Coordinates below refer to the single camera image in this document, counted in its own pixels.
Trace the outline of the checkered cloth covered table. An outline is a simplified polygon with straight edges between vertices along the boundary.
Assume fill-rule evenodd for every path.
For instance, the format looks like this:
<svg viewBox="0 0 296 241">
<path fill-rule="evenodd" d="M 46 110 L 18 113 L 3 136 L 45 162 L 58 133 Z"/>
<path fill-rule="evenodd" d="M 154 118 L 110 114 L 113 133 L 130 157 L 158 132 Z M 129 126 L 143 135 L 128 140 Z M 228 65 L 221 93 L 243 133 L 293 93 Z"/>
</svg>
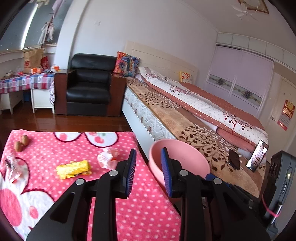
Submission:
<svg viewBox="0 0 296 241">
<path fill-rule="evenodd" d="M 0 94 L 24 91 L 29 89 L 48 90 L 49 102 L 55 103 L 55 85 L 53 73 L 29 74 L 1 80 Z"/>
</svg>

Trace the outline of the brown walnut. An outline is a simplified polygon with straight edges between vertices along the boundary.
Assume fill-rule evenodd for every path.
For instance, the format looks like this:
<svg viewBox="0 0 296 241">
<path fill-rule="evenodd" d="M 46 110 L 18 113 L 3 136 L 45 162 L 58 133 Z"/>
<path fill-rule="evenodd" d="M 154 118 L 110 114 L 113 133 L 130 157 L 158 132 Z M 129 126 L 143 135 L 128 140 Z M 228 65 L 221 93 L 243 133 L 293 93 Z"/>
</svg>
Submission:
<svg viewBox="0 0 296 241">
<path fill-rule="evenodd" d="M 23 143 L 20 142 L 20 141 L 16 141 L 15 144 L 14 144 L 14 150 L 16 152 L 22 152 L 22 150 L 23 150 Z"/>
<path fill-rule="evenodd" d="M 27 146 L 30 142 L 30 139 L 27 135 L 22 135 L 21 136 L 21 143 L 24 145 L 24 146 Z"/>
</svg>

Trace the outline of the colourful patterned cushion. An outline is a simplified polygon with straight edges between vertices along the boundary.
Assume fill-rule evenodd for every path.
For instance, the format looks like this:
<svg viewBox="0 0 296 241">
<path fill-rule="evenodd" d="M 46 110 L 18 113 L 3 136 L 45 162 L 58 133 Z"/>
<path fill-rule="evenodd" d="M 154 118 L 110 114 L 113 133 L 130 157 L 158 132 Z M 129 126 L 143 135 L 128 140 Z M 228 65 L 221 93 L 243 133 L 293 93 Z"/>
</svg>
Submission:
<svg viewBox="0 0 296 241">
<path fill-rule="evenodd" d="M 135 77 L 140 58 L 118 51 L 114 73 L 124 77 Z"/>
</svg>

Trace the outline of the brown leaf pattern blanket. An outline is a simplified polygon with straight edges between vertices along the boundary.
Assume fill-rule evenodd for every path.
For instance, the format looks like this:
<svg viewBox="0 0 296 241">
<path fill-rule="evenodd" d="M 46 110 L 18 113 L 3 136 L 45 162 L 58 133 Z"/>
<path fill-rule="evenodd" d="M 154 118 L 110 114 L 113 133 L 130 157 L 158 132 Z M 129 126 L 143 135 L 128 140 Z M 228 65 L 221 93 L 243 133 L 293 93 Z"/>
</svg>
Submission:
<svg viewBox="0 0 296 241">
<path fill-rule="evenodd" d="M 165 138 L 185 142 L 205 157 L 218 151 L 247 151 L 255 146 L 223 129 L 193 115 L 180 105 L 150 88 L 137 78 L 127 78 L 123 113 L 135 132 L 141 147 L 147 145 L 144 138 L 158 141 Z"/>
</svg>

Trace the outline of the white ceiling fan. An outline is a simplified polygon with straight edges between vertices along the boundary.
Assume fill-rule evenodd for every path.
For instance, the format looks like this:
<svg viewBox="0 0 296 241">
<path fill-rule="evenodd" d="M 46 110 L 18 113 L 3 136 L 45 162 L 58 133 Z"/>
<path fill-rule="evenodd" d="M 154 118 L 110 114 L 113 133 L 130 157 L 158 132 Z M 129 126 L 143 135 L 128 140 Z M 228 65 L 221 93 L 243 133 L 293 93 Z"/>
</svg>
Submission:
<svg viewBox="0 0 296 241">
<path fill-rule="evenodd" d="M 239 17 L 241 20 L 244 16 L 246 16 L 247 18 L 252 18 L 255 21 L 257 21 L 257 19 L 251 13 L 248 12 L 245 3 L 242 2 L 240 4 L 240 7 L 232 5 L 232 8 L 237 11 L 235 15 Z"/>
</svg>

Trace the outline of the coat stand with clothes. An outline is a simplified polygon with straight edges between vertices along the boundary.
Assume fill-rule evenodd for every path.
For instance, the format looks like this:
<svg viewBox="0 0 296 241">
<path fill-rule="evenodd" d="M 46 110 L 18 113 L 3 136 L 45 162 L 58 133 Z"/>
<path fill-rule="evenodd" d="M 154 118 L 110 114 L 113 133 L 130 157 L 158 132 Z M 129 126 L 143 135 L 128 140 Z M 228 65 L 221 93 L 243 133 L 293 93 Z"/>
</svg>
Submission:
<svg viewBox="0 0 296 241">
<path fill-rule="evenodd" d="M 51 18 L 48 22 L 46 22 L 43 27 L 41 28 L 41 35 L 38 40 L 38 46 L 41 48 L 43 47 L 44 43 L 49 39 L 52 41 L 54 39 L 53 34 L 54 34 L 54 24 L 53 24 L 53 19 L 57 15 L 59 9 L 63 5 L 64 0 L 56 0 L 53 3 L 52 6 L 52 11 L 50 12 Z"/>
</svg>

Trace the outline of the black wallet on bed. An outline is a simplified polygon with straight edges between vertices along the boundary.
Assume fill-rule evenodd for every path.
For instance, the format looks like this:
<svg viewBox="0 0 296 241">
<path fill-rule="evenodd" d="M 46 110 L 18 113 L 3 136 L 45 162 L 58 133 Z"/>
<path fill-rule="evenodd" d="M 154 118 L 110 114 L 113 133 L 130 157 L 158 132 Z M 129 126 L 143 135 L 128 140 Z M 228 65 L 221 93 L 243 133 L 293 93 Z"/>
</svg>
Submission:
<svg viewBox="0 0 296 241">
<path fill-rule="evenodd" d="M 229 150 L 228 162 L 229 165 L 233 167 L 235 170 L 240 170 L 239 155 L 232 149 Z"/>
</svg>

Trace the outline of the pink plastic trash bin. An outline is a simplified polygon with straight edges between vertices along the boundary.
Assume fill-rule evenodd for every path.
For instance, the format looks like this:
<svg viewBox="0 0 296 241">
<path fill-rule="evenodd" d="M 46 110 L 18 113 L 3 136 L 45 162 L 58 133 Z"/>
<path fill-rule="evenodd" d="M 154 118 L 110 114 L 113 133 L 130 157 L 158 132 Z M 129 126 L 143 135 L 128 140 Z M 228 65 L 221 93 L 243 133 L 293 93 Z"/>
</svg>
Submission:
<svg viewBox="0 0 296 241">
<path fill-rule="evenodd" d="M 165 188 L 161 165 L 162 148 L 167 149 L 170 158 L 180 161 L 183 169 L 203 178 L 210 173 L 210 166 L 206 158 L 191 145 L 173 139 L 158 140 L 152 144 L 149 150 L 149 168 L 162 189 Z"/>
</svg>

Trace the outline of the yellow patterned pillow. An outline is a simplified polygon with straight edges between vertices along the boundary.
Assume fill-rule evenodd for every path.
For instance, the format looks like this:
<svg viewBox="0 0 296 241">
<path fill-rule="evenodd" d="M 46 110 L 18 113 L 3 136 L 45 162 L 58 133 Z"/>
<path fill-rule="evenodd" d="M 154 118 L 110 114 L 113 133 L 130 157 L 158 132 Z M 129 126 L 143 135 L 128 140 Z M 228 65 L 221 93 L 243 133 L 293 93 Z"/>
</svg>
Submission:
<svg viewBox="0 0 296 241">
<path fill-rule="evenodd" d="M 179 81 L 182 83 L 192 84 L 193 77 L 190 73 L 180 71 L 179 72 Z"/>
</svg>

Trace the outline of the clear plastic snack wrapper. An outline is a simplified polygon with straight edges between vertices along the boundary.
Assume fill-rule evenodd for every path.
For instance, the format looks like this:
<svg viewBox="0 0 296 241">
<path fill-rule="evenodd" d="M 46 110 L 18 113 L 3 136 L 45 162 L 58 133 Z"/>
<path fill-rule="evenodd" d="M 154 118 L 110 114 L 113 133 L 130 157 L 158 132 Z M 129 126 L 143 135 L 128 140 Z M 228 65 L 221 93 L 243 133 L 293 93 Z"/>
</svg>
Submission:
<svg viewBox="0 0 296 241">
<path fill-rule="evenodd" d="M 22 170 L 14 155 L 10 155 L 5 160 L 6 177 L 11 183 L 14 183 L 22 175 Z"/>
</svg>

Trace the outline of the brown paper bag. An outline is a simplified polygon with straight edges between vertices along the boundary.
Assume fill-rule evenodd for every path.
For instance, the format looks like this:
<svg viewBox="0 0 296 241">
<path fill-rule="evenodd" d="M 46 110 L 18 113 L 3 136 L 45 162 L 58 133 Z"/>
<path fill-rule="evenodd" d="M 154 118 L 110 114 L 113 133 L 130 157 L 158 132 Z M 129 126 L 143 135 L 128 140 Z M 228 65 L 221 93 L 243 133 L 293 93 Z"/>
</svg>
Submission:
<svg viewBox="0 0 296 241">
<path fill-rule="evenodd" d="M 37 48 L 23 52 L 24 57 L 24 72 L 30 73 L 32 68 L 41 66 L 43 58 L 43 49 Z"/>
</svg>

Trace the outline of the yellow crumpled wrapper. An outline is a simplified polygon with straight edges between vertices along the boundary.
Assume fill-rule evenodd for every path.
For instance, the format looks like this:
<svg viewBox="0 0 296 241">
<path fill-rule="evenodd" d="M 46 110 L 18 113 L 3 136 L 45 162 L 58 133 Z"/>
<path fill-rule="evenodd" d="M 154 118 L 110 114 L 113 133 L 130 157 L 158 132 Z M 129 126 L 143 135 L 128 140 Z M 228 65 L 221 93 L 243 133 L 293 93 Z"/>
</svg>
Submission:
<svg viewBox="0 0 296 241">
<path fill-rule="evenodd" d="M 87 160 L 59 165 L 56 167 L 56 172 L 60 179 L 68 179 L 78 175 L 92 174 L 91 166 Z"/>
</svg>

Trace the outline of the white built-in wardrobe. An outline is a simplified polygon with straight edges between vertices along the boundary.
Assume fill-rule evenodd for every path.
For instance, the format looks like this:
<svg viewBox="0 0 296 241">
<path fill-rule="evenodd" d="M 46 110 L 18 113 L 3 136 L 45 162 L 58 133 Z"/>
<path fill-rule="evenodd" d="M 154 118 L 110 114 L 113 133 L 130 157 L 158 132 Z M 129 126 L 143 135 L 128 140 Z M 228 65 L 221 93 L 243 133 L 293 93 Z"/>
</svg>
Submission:
<svg viewBox="0 0 296 241">
<path fill-rule="evenodd" d="M 219 33 L 205 90 L 259 117 L 275 63 L 295 71 L 295 55 L 256 38 Z"/>
</svg>

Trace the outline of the white side cabinet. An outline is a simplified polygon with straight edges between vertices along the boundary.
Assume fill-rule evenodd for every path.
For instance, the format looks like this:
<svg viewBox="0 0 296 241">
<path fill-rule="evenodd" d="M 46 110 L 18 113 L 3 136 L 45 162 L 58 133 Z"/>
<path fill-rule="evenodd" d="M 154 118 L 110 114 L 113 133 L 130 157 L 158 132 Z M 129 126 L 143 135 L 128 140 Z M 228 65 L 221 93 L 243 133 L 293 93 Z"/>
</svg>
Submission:
<svg viewBox="0 0 296 241">
<path fill-rule="evenodd" d="M 55 113 L 54 106 L 50 102 L 50 92 L 48 89 L 31 89 L 32 111 L 38 108 L 50 108 Z"/>
</svg>

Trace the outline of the white door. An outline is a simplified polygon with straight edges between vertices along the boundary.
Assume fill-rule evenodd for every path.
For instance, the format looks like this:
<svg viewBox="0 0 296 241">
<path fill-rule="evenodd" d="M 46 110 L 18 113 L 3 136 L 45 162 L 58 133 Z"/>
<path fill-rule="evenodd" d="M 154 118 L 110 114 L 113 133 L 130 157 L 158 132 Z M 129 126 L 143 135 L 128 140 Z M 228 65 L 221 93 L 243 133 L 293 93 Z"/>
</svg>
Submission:
<svg viewBox="0 0 296 241">
<path fill-rule="evenodd" d="M 287 151 L 295 138 L 295 113 L 291 118 L 282 120 L 284 107 L 295 106 L 295 85 L 278 73 L 273 74 L 269 92 L 265 100 L 259 120 L 268 134 L 268 154 Z"/>
</svg>

